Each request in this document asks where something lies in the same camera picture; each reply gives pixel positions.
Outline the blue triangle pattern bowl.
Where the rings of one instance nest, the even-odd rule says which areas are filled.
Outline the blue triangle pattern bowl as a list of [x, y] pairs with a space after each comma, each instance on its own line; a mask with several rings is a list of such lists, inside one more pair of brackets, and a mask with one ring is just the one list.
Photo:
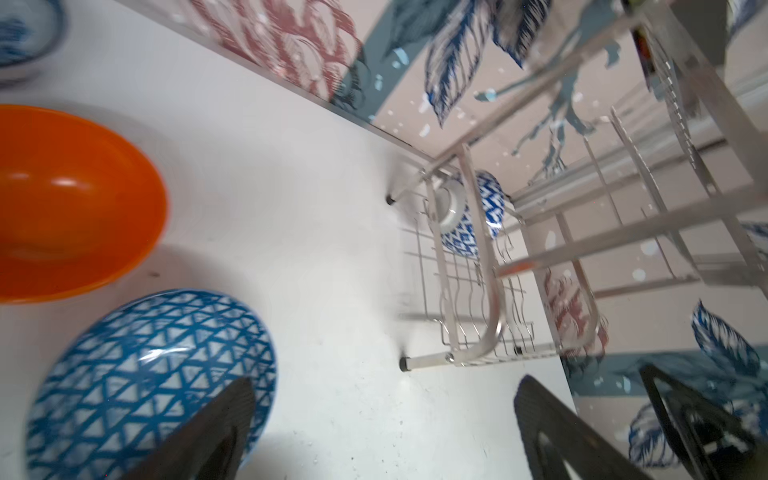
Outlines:
[[251, 383], [251, 453], [275, 401], [277, 355], [236, 298], [172, 289], [127, 303], [81, 334], [42, 381], [26, 426], [32, 479], [117, 479], [232, 382]]

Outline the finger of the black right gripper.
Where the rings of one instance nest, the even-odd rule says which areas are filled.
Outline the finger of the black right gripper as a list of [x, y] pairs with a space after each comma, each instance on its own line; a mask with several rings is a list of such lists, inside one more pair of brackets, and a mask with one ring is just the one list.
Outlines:
[[640, 375], [667, 443], [693, 478], [762, 477], [762, 440], [737, 416], [654, 365]]

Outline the orange plastic bowl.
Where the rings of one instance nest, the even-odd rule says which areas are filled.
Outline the orange plastic bowl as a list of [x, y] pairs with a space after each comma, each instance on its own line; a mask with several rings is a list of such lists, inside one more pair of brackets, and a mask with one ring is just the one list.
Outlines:
[[61, 111], [2, 105], [2, 303], [116, 281], [152, 252], [168, 215], [161, 175], [120, 135]]

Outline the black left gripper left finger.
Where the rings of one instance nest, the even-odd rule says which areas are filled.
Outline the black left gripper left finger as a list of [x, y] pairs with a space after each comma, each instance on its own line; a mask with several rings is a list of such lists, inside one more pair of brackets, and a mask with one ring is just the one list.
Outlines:
[[233, 479], [255, 411], [251, 380], [231, 382], [125, 479]]

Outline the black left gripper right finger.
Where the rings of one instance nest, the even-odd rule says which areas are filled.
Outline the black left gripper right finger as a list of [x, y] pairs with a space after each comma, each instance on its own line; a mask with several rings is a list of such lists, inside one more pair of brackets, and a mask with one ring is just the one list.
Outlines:
[[535, 377], [519, 383], [514, 410], [534, 479], [645, 479]]

